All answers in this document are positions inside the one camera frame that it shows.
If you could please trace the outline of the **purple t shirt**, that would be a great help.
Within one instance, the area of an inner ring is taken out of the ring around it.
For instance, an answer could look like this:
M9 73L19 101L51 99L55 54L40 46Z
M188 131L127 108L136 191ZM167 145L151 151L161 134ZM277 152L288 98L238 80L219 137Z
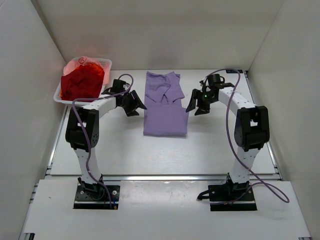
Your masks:
M185 95L180 75L146 73L143 134L151 137L184 138L188 133L189 113L182 106Z

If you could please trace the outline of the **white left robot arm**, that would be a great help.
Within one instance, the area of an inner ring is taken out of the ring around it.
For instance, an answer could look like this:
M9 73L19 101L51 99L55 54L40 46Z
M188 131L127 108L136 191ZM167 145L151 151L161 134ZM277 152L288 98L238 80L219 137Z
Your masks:
M105 197L111 201L111 193L103 182L98 167L96 145L100 137L100 118L116 108L122 108L127 117L138 116L137 109L147 107L132 90L134 78L128 73L114 79L112 86L99 97L80 97L72 101L65 139L76 153L83 192L95 201Z

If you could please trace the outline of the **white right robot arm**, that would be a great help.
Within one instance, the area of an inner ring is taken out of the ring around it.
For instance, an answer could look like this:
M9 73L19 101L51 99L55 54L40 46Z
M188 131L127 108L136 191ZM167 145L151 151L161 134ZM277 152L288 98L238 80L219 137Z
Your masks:
M250 187L250 171L254 160L270 139L269 113L265 106L257 106L237 92L236 86L226 82L217 73L211 73L200 82L201 89L193 89L186 112L195 110L195 115L210 112L210 105L220 102L227 113L235 115L234 140L237 150L235 162L222 185L212 186L200 193L198 200L209 197L224 197L234 201L244 195Z

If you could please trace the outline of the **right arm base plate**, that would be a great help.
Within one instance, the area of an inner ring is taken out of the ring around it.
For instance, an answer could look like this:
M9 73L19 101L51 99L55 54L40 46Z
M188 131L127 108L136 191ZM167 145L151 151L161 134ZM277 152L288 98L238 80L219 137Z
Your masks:
M197 201L209 200L212 212L257 211L257 204L249 181L234 183L228 176L223 184L210 184L199 193Z

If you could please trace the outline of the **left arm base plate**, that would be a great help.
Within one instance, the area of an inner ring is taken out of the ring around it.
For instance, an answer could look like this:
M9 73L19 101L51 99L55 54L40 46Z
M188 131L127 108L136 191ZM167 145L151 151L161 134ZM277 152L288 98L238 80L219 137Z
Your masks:
M73 208L77 210L118 210L121 193L120 185L107 185L110 198L104 187L99 187L98 192L84 190L77 186Z

